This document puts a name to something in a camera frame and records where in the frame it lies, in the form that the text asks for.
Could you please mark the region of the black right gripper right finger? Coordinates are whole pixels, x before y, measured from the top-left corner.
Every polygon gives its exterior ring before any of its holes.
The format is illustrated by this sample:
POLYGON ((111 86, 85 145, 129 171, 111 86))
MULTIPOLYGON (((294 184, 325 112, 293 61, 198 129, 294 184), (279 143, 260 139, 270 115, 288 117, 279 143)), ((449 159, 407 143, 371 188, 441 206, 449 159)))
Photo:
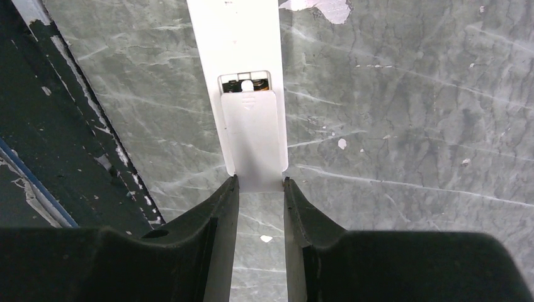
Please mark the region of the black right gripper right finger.
POLYGON ((509 252, 472 232, 349 231, 285 179, 289 301, 532 301, 509 252))

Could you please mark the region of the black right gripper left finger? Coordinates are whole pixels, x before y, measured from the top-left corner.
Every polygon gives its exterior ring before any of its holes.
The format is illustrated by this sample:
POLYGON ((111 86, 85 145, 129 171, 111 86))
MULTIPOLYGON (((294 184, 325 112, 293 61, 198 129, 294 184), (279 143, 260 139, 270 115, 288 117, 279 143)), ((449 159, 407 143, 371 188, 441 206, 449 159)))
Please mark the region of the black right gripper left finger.
POLYGON ((133 238, 99 228, 2 228, 2 301, 228 301, 239 181, 133 238))

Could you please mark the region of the white battery cover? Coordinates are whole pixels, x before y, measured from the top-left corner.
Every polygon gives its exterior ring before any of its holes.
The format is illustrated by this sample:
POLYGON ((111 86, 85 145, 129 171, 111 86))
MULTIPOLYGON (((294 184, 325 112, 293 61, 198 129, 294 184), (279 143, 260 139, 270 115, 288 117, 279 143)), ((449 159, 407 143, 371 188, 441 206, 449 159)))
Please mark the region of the white battery cover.
POLYGON ((240 92, 221 96, 222 111, 242 193, 282 191, 282 164, 277 98, 272 90, 257 90, 258 80, 235 86, 240 92))

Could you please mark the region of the white remote control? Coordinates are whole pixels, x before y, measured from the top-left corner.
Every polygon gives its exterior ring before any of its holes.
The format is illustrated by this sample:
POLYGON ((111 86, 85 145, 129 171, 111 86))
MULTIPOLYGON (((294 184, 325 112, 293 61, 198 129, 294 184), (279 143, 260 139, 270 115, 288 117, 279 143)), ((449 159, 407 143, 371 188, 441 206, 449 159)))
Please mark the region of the white remote control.
POLYGON ((221 76, 267 71, 276 94, 281 169, 288 168, 278 1, 187 1, 208 97, 227 172, 234 161, 221 105, 221 76))

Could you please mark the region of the dark green AAA battery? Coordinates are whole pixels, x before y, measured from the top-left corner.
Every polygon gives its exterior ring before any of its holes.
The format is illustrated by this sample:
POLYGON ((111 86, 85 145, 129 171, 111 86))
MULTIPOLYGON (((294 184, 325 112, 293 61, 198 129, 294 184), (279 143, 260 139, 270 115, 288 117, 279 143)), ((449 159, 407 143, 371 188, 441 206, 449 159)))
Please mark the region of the dark green AAA battery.
POLYGON ((241 92, 241 81, 232 80, 222 84, 223 93, 236 93, 241 92))

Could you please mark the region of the gold green AAA battery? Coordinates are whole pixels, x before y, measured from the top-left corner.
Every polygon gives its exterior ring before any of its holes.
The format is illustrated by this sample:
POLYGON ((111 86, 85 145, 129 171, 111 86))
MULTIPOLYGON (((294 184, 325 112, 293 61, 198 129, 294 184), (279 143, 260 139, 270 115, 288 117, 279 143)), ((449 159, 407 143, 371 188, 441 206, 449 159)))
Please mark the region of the gold green AAA battery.
POLYGON ((267 79, 255 79, 252 80, 254 91, 267 91, 270 89, 267 79))

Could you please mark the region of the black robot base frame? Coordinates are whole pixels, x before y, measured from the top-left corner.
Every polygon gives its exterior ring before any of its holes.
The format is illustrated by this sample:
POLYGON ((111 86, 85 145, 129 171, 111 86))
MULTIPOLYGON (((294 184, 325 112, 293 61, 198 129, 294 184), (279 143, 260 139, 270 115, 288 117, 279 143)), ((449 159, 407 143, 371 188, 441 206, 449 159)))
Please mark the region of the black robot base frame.
POLYGON ((1 145, 67 227, 164 224, 41 1, 1 2, 1 145))

